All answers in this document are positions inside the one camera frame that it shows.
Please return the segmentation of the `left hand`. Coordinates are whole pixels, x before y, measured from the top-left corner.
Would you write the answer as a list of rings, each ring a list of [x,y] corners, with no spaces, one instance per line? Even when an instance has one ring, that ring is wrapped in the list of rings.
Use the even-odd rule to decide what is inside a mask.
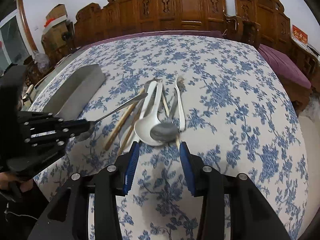
[[[7,190],[9,184],[17,184],[22,192],[29,191],[33,188],[33,179],[28,181],[19,180],[14,174],[1,172],[0,173],[0,188],[1,190]]]

